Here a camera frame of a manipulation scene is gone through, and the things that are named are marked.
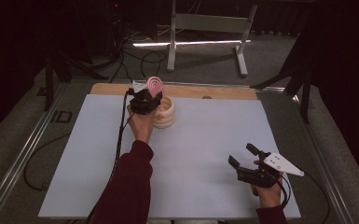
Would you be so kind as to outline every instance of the pink spiral object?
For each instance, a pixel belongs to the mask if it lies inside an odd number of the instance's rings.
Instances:
[[[147,79],[147,87],[149,88],[150,94],[152,97],[155,97],[159,92],[162,92],[162,98],[165,97],[164,85],[162,84],[159,77],[150,77]],[[162,100],[160,105],[160,110],[164,111],[165,108],[162,106]]]

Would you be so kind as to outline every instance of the forearm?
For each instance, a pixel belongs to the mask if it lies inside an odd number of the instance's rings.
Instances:
[[[260,224],[286,224],[283,208],[279,205],[271,208],[256,209]]]
[[[113,179],[97,202],[92,223],[146,223],[152,157],[151,148],[141,141],[135,141],[130,153],[120,157]]]

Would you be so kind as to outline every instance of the white tag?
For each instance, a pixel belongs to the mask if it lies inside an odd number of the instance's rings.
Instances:
[[[132,86],[133,86],[133,91],[135,91],[135,93],[147,88],[146,83],[140,83],[135,81],[132,82]]]
[[[275,152],[272,152],[271,155],[267,156],[267,158],[264,159],[264,163],[280,172],[285,172],[291,175],[304,176],[304,172],[300,171],[281,154]]]

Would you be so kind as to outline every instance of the long sleeve shirt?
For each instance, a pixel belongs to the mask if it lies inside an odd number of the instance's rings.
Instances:
[[[150,161],[153,150],[134,141],[129,153],[117,161],[117,169],[97,202],[93,224],[146,224],[150,207]],[[287,223],[281,206],[256,209],[260,224]]]

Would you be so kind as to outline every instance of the hand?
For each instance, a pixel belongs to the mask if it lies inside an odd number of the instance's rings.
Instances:
[[[134,114],[129,105],[127,105],[127,110],[129,112],[129,124],[135,140],[149,144],[150,136],[153,132],[153,115],[156,113],[156,110],[147,115]]]
[[[260,161],[254,161],[255,164],[260,164]],[[252,192],[258,194],[260,199],[261,208],[276,207],[281,205],[281,187],[278,184],[274,184],[271,188],[260,188],[258,186],[251,185]]]

